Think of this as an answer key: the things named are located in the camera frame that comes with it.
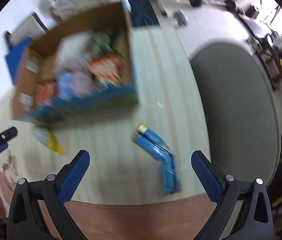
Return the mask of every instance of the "black rug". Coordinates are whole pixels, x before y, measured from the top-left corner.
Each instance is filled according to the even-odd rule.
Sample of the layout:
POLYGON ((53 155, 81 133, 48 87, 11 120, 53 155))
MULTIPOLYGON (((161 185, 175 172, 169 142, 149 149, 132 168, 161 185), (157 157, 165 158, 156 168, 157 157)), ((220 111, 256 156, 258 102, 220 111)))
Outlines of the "black rug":
POLYGON ((131 5, 133 27, 159 25, 149 0, 128 0, 131 5))

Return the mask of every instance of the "cardboard box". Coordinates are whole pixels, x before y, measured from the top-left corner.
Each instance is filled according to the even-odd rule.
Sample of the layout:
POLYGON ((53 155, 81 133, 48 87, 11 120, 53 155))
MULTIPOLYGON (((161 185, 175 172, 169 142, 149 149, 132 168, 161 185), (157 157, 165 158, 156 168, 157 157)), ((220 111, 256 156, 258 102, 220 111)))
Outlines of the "cardboard box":
POLYGON ((33 41, 23 52, 20 62, 12 102, 12 118, 27 122, 48 122, 63 119, 69 114, 90 112, 96 107, 137 102, 137 86, 129 46, 130 28, 129 16, 121 3, 113 3, 82 12, 33 41), (53 98, 53 106, 38 108, 35 104, 37 85, 55 78, 56 52, 62 38, 87 30, 98 32, 109 27, 120 27, 122 30, 115 45, 117 52, 125 60, 125 66, 119 73, 122 86, 89 94, 84 98, 73 98, 70 102, 53 98))

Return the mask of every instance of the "desk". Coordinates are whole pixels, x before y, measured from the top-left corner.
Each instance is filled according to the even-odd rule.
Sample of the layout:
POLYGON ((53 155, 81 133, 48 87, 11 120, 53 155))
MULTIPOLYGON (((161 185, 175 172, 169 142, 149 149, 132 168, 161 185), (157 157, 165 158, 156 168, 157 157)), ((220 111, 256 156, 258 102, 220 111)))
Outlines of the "desk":
MULTIPOLYGON (((0 131, 15 126, 19 135, 9 149, 20 177, 42 180, 56 174, 80 149, 90 153, 90 167, 73 200, 105 205, 142 205, 189 198, 204 193, 191 167, 191 154, 210 159, 208 131, 197 84, 172 26, 138 28, 131 33, 139 104, 70 117, 54 132, 67 153, 60 156, 36 141, 33 124, 9 119, 11 90, 0 100, 0 131), (132 136, 146 123, 176 156, 182 191, 163 195, 160 162, 135 145, 132 136)), ((0 155, 0 171, 8 152, 0 155)))

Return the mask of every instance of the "white label on box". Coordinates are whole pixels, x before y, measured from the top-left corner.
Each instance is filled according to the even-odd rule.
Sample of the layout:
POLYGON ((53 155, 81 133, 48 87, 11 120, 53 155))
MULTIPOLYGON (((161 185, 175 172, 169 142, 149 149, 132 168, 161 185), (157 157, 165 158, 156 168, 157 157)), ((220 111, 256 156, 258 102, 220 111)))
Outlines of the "white label on box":
POLYGON ((38 59, 33 57, 31 60, 27 61, 27 69, 29 69, 32 72, 38 74, 39 67, 38 67, 37 63, 38 63, 38 59))
POLYGON ((20 103, 23 104, 23 109, 25 111, 29 112, 31 110, 33 98, 32 98, 32 96, 20 93, 20 103))

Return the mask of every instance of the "metal screw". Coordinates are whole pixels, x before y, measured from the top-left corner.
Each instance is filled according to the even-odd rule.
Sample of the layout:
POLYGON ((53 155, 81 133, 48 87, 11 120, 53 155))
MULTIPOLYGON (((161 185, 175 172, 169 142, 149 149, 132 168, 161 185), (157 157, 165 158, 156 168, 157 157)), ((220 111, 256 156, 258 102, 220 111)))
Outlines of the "metal screw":
POLYGON ((263 180, 262 179, 256 179, 257 184, 262 185, 263 184, 263 180))
POLYGON ((24 178, 21 178, 18 180, 18 184, 22 185, 23 183, 25 183, 26 180, 24 178))
POLYGON ((56 178, 56 175, 50 174, 50 175, 47 177, 47 180, 48 180, 48 181, 53 181, 55 178, 56 178))
POLYGON ((226 175, 225 178, 228 180, 228 181, 234 181, 234 177, 232 175, 226 175))

